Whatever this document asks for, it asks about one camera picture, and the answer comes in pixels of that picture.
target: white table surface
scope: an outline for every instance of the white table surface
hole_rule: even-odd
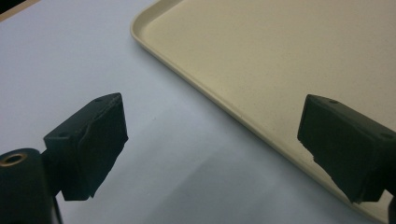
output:
[[[41,0],[0,22],[0,154],[123,97],[130,140],[93,199],[57,196],[64,223],[372,223],[140,48],[152,3]]]

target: cream plastic tray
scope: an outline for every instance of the cream plastic tray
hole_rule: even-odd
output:
[[[396,1],[162,0],[131,33],[348,204],[297,140],[305,96],[333,98],[396,130]],[[387,222],[390,199],[350,205]]]

